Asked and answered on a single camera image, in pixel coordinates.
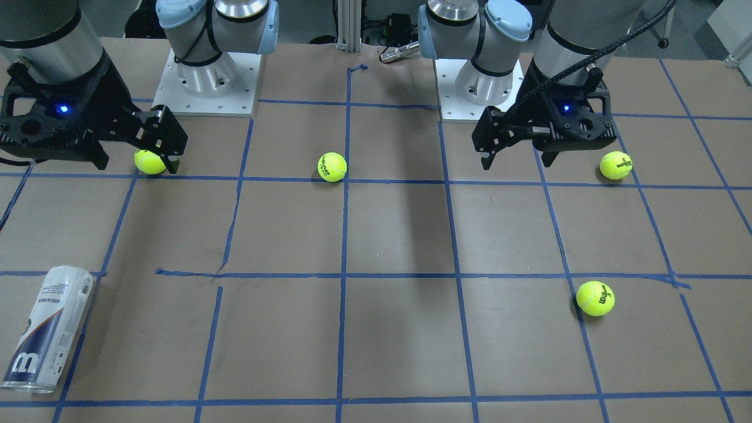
black cable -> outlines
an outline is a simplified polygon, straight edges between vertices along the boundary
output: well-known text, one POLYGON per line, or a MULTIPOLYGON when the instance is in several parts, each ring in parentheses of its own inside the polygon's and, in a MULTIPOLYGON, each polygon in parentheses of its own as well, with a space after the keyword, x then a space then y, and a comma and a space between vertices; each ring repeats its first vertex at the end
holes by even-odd
POLYGON ((198 45, 199 41, 201 41, 201 37, 204 36, 204 32, 206 32, 206 29, 209 27, 209 22, 210 22, 210 19, 209 19, 209 16, 210 16, 209 15, 209 8, 213 8, 214 7, 214 0, 209 0, 208 2, 206 2, 206 6, 205 7, 207 9, 207 15, 206 15, 207 18, 204 19, 204 25, 201 27, 201 31, 199 32, 199 36, 197 36, 196 39, 193 40, 193 44, 191 44, 190 47, 188 47, 188 51, 186 51, 185 55, 183 56, 183 59, 178 59, 177 55, 175 55, 175 58, 174 58, 175 63, 182 63, 182 62, 185 61, 185 59, 188 56, 190 56, 190 54, 193 52, 193 49, 196 48, 196 45, 198 45))
POLYGON ((399 40, 403 35, 407 34, 408 32, 413 32, 413 29, 416 29, 417 27, 418 27, 417 24, 410 25, 410 28, 407 28, 405 31, 402 31, 402 33, 400 35, 397 35, 395 38, 392 38, 392 41, 390 41, 389 44, 387 44, 387 46, 381 51, 381 53, 379 53, 379 55, 378 55, 378 61, 381 62, 381 55, 384 54, 384 53, 386 53, 386 51, 387 51, 387 49, 389 49, 389 47, 392 47, 392 44, 394 44, 394 41, 399 40))
POLYGON ((538 85, 533 90, 530 90, 525 96, 523 96, 522 99, 515 102, 509 110, 504 114, 504 121, 511 126, 509 123, 511 122, 511 118, 514 116, 515 113, 517 113, 518 110, 520 110, 520 107, 522 107, 523 104, 530 101, 532 98, 537 96, 542 91, 546 90, 548 87, 554 85, 556 82, 561 81, 562 79, 568 77, 569 75, 575 73, 576 71, 579 71, 583 67, 589 65, 590 63, 594 63, 601 57, 613 53, 616 51, 617 48, 621 47, 622 45, 630 42, 632 39, 637 37, 638 35, 642 34, 643 32, 647 31, 648 29, 652 28, 655 24, 660 22, 663 17, 665 17, 667 14, 669 14, 669 11, 676 5, 676 0, 669 0, 668 3, 666 3, 666 6, 663 6, 663 9, 661 9, 654 17, 652 17, 650 20, 648 20, 643 26, 638 28, 636 31, 632 32, 631 34, 628 34, 619 40, 614 41, 613 43, 609 44, 606 47, 603 47, 601 50, 596 51, 595 53, 589 55, 588 57, 580 60, 579 62, 575 63, 572 66, 569 66, 568 68, 564 69, 563 71, 559 72, 558 74, 554 75, 551 78, 548 78, 546 81, 543 82, 543 84, 538 85))

blue tape grid line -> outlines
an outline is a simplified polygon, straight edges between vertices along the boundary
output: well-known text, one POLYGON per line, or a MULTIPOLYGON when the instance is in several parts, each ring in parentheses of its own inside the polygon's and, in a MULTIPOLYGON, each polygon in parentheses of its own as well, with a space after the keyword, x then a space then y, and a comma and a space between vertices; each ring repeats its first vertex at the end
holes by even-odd
MULTIPOLYGON (((566 252, 564 251, 564 242, 562 240, 561 232, 559 231, 559 222, 556 219, 556 212, 553 210, 553 202, 551 201, 551 194, 546 183, 546 175, 543 172, 543 164, 541 163, 538 154, 535 149, 532 149, 532 153, 535 156, 535 163, 538 165, 538 173, 541 176, 541 182, 543 183, 543 192, 546 195, 546 202, 548 203, 548 212, 551 215, 551 223, 553 224, 553 231, 556 233, 556 243, 559 244, 559 252, 561 253, 562 265, 564 266, 564 272, 566 273, 567 283, 569 284, 569 292, 572 294, 572 301, 575 300, 577 292, 575 290, 575 282, 572 280, 572 272, 569 270, 569 263, 566 259, 566 252)), ((575 307, 577 312, 577 320, 580 325, 580 333, 582 334, 582 341, 585 345, 585 352, 587 353, 587 360, 590 362, 590 371, 593 373, 593 383, 596 386, 596 393, 598 402, 601 406, 601 414, 603 414, 603 422, 609 423, 608 410, 606 409, 605 398, 603 397, 603 389, 601 388, 601 381, 598 376, 598 369, 596 368, 596 360, 593 357, 593 350, 590 347, 590 339, 587 336, 587 328, 585 328, 585 320, 582 318, 582 310, 579 307, 575 307)))
MULTIPOLYGON (((618 130, 617 130, 617 134, 619 137, 619 144, 621 145, 622 150, 624 150, 625 153, 629 154, 624 144, 624 140, 621 138, 621 134, 619 133, 618 130)), ((676 274, 674 273, 674 270, 671 267, 671 261, 669 260, 669 253, 666 251, 666 246, 663 244, 663 237, 661 236, 660 231, 658 230, 658 224, 656 223, 656 219, 653 216, 653 210, 651 210, 650 205, 647 204, 647 197, 645 196, 645 192, 642 189, 642 185, 640 184, 640 179, 637 177, 637 172, 634 169, 632 170, 632 177, 635 179, 635 185, 637 185, 637 191, 640 193, 642 204, 645 206, 647 217, 650 219, 650 225, 653 227, 653 231, 656 234, 656 238, 658 240, 658 246, 660 247, 660 252, 661 254, 663 254, 663 260, 665 261, 666 269, 669 272, 669 278, 672 284, 675 287, 677 287, 678 282, 676 282, 676 276, 675 276, 676 274)))
MULTIPOLYGON (((23 177, 24 173, 0 173, 0 177, 23 177)), ((29 178, 91 178, 91 179, 130 179, 132 175, 125 174, 97 174, 97 173, 42 173, 33 172, 29 178)), ((175 179, 188 181, 237 181, 243 182, 311 182, 317 184, 326 184, 327 182, 320 178, 293 178, 293 177, 271 177, 271 176, 222 176, 222 175, 142 175, 138 179, 175 179)), ((438 179, 361 179, 352 178, 349 180, 353 184, 434 184, 442 185, 447 183, 438 179)), ((448 181, 450 185, 513 185, 524 187, 541 187, 543 184, 539 181, 448 181)), ((593 184, 587 182, 548 182, 549 187, 608 187, 608 188, 637 188, 636 184, 593 184)), ((752 187, 728 186, 723 185, 661 185, 661 184, 643 184, 643 188, 656 190, 734 190, 734 191, 752 191, 752 187)))
POLYGON ((475 372, 472 366, 472 353, 470 351, 470 337, 468 334, 467 314, 465 313, 465 294, 462 290, 462 272, 459 268, 459 249, 457 248, 457 234, 454 225, 454 210, 452 207, 452 190, 449 184, 449 166, 447 164, 447 149, 444 143, 444 127, 438 121, 438 140, 441 146, 441 165, 444 169, 444 191, 447 196, 447 213, 449 214, 449 231, 452 239, 452 256, 454 258, 454 278, 457 284, 457 301, 459 302, 459 322, 462 326, 462 342, 465 347, 465 365, 468 371, 468 383, 470 385, 470 403, 472 405, 472 418, 474 423, 480 423, 481 417, 478 412, 478 393, 475 390, 475 372))
MULTIPOLYGON (((724 397, 752 397, 752 391, 721 391, 724 397)), ((601 395, 606 400, 634 400, 650 398, 716 398, 718 391, 664 391, 664 392, 613 392, 601 395)), ((598 400, 598 394, 544 394, 544 395, 487 395, 476 397, 479 403, 534 403, 548 401, 598 400)), ((344 398, 345 404, 424 404, 424 403, 469 403, 469 396, 458 397, 358 397, 344 398)), ((202 407, 212 406, 333 406, 337 398, 271 398, 229 400, 68 400, 65 408, 88 407, 202 407)), ((59 401, 0 401, 4 408, 50 408, 59 401)))
POLYGON ((235 192, 235 209, 232 211, 232 222, 230 228, 227 230, 227 242, 225 244, 225 254, 223 255, 222 269, 230 259, 230 246, 232 244, 232 236, 235 234, 235 221, 238 219, 238 207, 240 206, 240 198, 243 191, 243 174, 245 173, 245 166, 248 160, 248 151, 250 150, 250 139, 253 136, 253 119, 248 123, 248 131, 245 136, 245 147, 243 149, 243 160, 240 165, 240 172, 238 173, 238 186, 235 192))
POLYGON ((671 86, 674 88, 674 92, 676 93, 676 96, 679 98, 679 102, 681 102, 681 107, 684 108, 684 111, 687 113, 687 117, 690 119, 690 122, 692 123, 692 126, 695 129, 695 132, 697 132, 697 136, 700 138, 700 142, 702 143, 702 146, 705 149, 705 152, 708 154, 708 158, 710 158, 710 161, 713 163, 713 167, 715 168, 715 171, 718 173, 718 177, 720 178, 721 182, 723 182, 723 186, 726 188, 726 191, 729 193, 729 196, 731 197, 731 201, 734 203, 734 206, 736 207, 736 211, 739 213, 739 217, 741 217, 741 220, 744 222, 744 225, 747 227, 747 231, 749 233, 752 233, 752 227, 750 226, 750 223, 747 220, 747 217, 744 215, 744 212, 741 210, 739 203, 736 201, 736 197, 734 196, 734 193, 732 192, 731 189, 729 189, 729 184, 728 182, 726 182, 726 178, 723 176, 723 173, 720 171, 720 167, 718 166, 718 163, 715 161, 715 157, 713 157, 713 153, 710 151, 710 148, 708 147, 708 143, 705 142, 705 137, 702 136, 702 132, 700 132, 700 128, 697 126, 695 117, 692 116, 692 113, 690 113, 690 109, 687 107, 687 103, 684 102, 684 98, 681 96, 681 93, 679 93, 679 89, 674 83, 674 79, 671 78, 671 74, 669 73, 669 70, 666 68, 666 64, 663 62, 662 59, 660 59, 659 62, 660 62, 661 68, 663 68, 663 72, 666 74, 666 77, 669 79, 671 86))
POLYGON ((684 304, 684 311, 687 312, 687 318, 690 319, 690 325, 692 326, 692 331, 695 333, 695 337, 697 338, 697 343, 700 346, 700 351, 702 351, 702 356, 705 359, 705 364, 708 365, 708 371, 710 372, 710 376, 713 379, 713 384, 715 385, 716 395, 720 398, 720 402, 723 404, 723 409, 726 411, 726 417, 729 419, 729 423, 734 423, 734 418, 733 416, 731 416, 731 409, 729 409, 729 404, 726 401, 726 396, 723 394, 723 390, 720 388, 718 375, 715 373, 713 364, 710 362, 710 355, 708 354, 708 350, 705 348, 705 343, 702 341, 700 332, 697 329, 697 324, 695 324, 695 318, 692 316, 690 305, 687 303, 687 298, 684 296, 684 294, 679 294, 679 297, 681 298, 681 303, 684 304))
POLYGON ((136 184, 136 175, 138 174, 138 170, 134 170, 133 174, 131 175, 131 183, 128 186, 128 191, 126 192, 126 197, 123 200, 123 206, 120 208, 120 214, 118 215, 117 222, 115 223, 115 228, 112 231, 112 237, 110 238, 110 244, 107 248, 107 253, 105 254, 105 258, 102 261, 102 270, 100 272, 100 275, 97 276, 96 282, 94 284, 94 287, 92 289, 91 293, 91 300, 89 305, 89 311, 86 314, 85 319, 83 320, 83 325, 81 326, 81 334, 78 337, 78 342, 76 343, 76 349, 73 353, 73 357, 71 359, 71 366, 68 370, 68 374, 65 376, 65 383, 62 386, 62 391, 60 392, 60 400, 55 408, 55 414, 53 415, 52 422, 58 423, 60 421, 60 415, 62 414, 62 408, 65 405, 65 400, 68 398, 68 392, 71 388, 71 382, 73 380, 73 375, 76 372, 76 368, 78 366, 78 359, 81 355, 81 349, 83 348, 83 343, 86 340, 86 332, 89 329, 89 322, 91 317, 91 310, 94 307, 94 304, 96 302, 97 293, 99 292, 99 285, 102 282, 102 275, 107 273, 108 264, 110 263, 110 258, 112 257, 112 252, 115 249, 115 242, 117 241, 117 237, 120 234, 120 228, 123 227, 123 220, 125 219, 126 212, 128 211, 128 206, 131 202, 131 197, 133 195, 133 189, 135 188, 136 184))
POLYGON ((204 406, 204 397, 206 396, 206 384, 209 382, 209 367, 211 367, 211 355, 214 353, 214 339, 217 336, 217 323, 220 320, 220 308, 222 307, 221 286, 217 287, 217 299, 214 303, 214 314, 211 318, 211 329, 209 331, 209 342, 206 345, 206 356, 204 357, 204 371, 201 375, 201 386, 199 386, 199 399, 196 404, 196 413, 193 416, 193 423, 201 421, 201 412, 204 406))
POLYGON ((29 180, 29 175, 31 173, 32 167, 29 166, 26 168, 26 172, 23 173, 21 182, 19 182, 18 187, 16 188, 16 192, 11 197, 11 201, 8 203, 8 207, 5 208, 5 213, 3 213, 2 218, 0 218, 0 230, 2 230, 2 228, 5 226, 5 222, 7 222, 8 218, 11 216, 11 210, 13 210, 13 206, 16 205, 16 201, 18 201, 18 197, 21 195, 23 187, 26 186, 26 181, 29 180))

light blue cap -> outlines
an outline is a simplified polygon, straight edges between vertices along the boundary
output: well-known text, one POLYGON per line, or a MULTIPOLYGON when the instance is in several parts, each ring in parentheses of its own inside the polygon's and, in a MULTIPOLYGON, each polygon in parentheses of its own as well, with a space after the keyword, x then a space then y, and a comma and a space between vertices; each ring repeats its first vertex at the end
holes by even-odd
POLYGON ((156 3, 159 25, 164 29, 183 25, 201 13, 205 5, 206 0, 159 0, 156 3))
POLYGON ((280 14, 279 5, 272 1, 269 4, 269 10, 266 15, 264 34, 261 36, 259 45, 259 54, 272 54, 277 48, 277 38, 280 33, 280 14))
POLYGON ((515 41, 527 41, 532 31, 532 16, 515 0, 488 0, 486 15, 493 25, 515 41))

grid square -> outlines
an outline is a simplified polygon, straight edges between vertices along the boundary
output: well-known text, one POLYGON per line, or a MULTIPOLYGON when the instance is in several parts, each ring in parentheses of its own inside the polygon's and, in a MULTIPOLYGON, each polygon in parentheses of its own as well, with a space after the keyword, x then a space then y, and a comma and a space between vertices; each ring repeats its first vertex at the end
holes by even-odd
MULTIPOLYGON (((715 390, 675 288, 649 279, 600 280, 614 290, 616 305, 607 318, 584 319, 604 392, 715 390)), ((575 280, 575 287, 586 281, 575 280)))
POLYGON ((319 178, 322 154, 344 155, 344 118, 344 106, 259 103, 245 175, 319 178))
POLYGON ((451 181, 540 182, 535 156, 525 144, 498 153, 489 170, 483 170, 481 155, 472 144, 473 123, 442 123, 447 167, 451 181))
POLYGON ((454 273, 444 185, 350 184, 348 272, 454 273))
POLYGON ((139 38, 100 38, 133 99, 153 99, 165 70, 170 43, 139 38), (134 66, 134 52, 138 65, 134 66))
POLYGON ((343 423, 472 423, 470 403, 357 404, 342 406, 343 423))
POLYGON ((692 286, 687 304, 708 351, 721 388, 752 391, 752 327, 739 322, 752 321, 748 298, 750 281, 683 280, 692 286))
POLYGON ((0 232, 0 269, 46 271, 66 264, 99 270, 129 183, 29 178, 0 232))
POLYGON ((728 421, 720 398, 645 398, 607 400, 608 419, 613 423, 634 421, 728 421))
POLYGON ((348 398, 469 395, 456 281, 348 279, 348 398))
POLYGON ((613 113, 686 114, 657 59, 614 57, 603 79, 613 113))
POLYGON ((224 271, 340 273, 343 186, 244 182, 224 271))
POLYGON ((248 119, 240 117, 180 116, 188 134, 186 153, 180 157, 179 175, 238 176, 248 136, 248 119))
POLYGON ((360 59, 368 69, 353 72, 351 100, 382 105, 437 105, 433 60, 418 54, 409 60, 384 65, 379 62, 381 47, 364 44, 360 59))
POLYGON ((598 401, 479 403, 481 421, 504 423, 602 423, 598 401))
MULTIPOLYGON (((0 276, 0 372, 5 374, 11 358, 42 286, 43 276, 0 276)), ((61 376, 62 386, 65 375, 61 376)), ((0 401, 49 401, 60 398, 60 390, 54 394, 34 395, 0 389, 0 401)))
POLYGON ((726 402, 729 404, 734 421, 752 421, 752 398, 727 397, 726 402))
POLYGON ((452 209, 463 273, 562 273, 541 187, 453 185, 452 209))
POLYGON ((737 69, 715 60, 664 60, 693 116, 752 117, 752 92, 737 69))
POLYGON ((334 406, 204 406, 202 423, 331 423, 335 419, 334 406))
POLYGON ((69 400, 195 400, 217 287, 205 278, 170 278, 135 266, 101 284, 69 400))
POLYGON ((14 421, 52 421, 55 411, 55 407, 4 408, 2 409, 0 421, 3 423, 14 421))
POLYGON ((619 142, 601 150, 562 151, 548 169, 543 169, 546 182, 572 184, 634 184, 632 173, 618 181, 606 178, 600 171, 601 159, 612 151, 621 151, 619 142))
POLYGON ((140 263, 152 271, 216 271, 227 243, 237 185, 235 181, 138 180, 113 260, 140 263))
POLYGON ((280 43, 274 54, 264 55, 259 99, 344 102, 347 68, 360 60, 332 45, 280 43), (301 69, 302 63, 316 65, 301 69))
POLYGON ((742 147, 744 142, 740 142, 752 134, 752 121, 697 120, 696 123, 726 183, 752 187, 749 170, 752 154, 749 147, 742 147))
POLYGON ((464 279, 462 286, 478 395, 596 392, 565 279, 464 279))
POLYGON ((438 111, 353 107, 350 177, 444 180, 438 111))
POLYGON ((752 274, 752 237, 726 191, 646 189, 645 196, 676 273, 752 274))
POLYGON ((192 421, 194 414, 195 407, 73 407, 62 409, 60 423, 182 423, 192 421))
POLYGON ((550 194, 572 272, 668 272, 636 188, 551 187, 550 194))
POLYGON ((617 117, 616 120, 641 184, 723 184, 688 119, 617 117))
POLYGON ((337 396, 339 279, 223 279, 207 399, 337 396))

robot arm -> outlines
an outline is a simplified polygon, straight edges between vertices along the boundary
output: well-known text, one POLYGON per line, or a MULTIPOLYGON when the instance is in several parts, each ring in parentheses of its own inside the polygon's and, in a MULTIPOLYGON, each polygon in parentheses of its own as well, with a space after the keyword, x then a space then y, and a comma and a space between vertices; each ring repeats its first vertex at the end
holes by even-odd
POLYGON ((0 110, 0 149, 17 157, 109 161, 100 140, 161 156, 170 173, 187 135, 169 108, 141 111, 75 0, 0 2, 0 53, 11 63, 0 110), (34 99, 16 115, 18 99, 34 99))
POLYGON ((645 2, 558 0, 506 113, 491 105, 511 92, 510 73, 532 27, 529 12, 515 0, 488 0, 484 8, 476 0, 428 0, 421 7, 423 56, 467 59, 457 90, 469 102, 488 105, 472 135, 484 169, 522 140, 543 152, 548 167, 560 151, 597 150, 617 139, 602 70, 618 47, 660 21, 675 0, 625 36, 645 2))

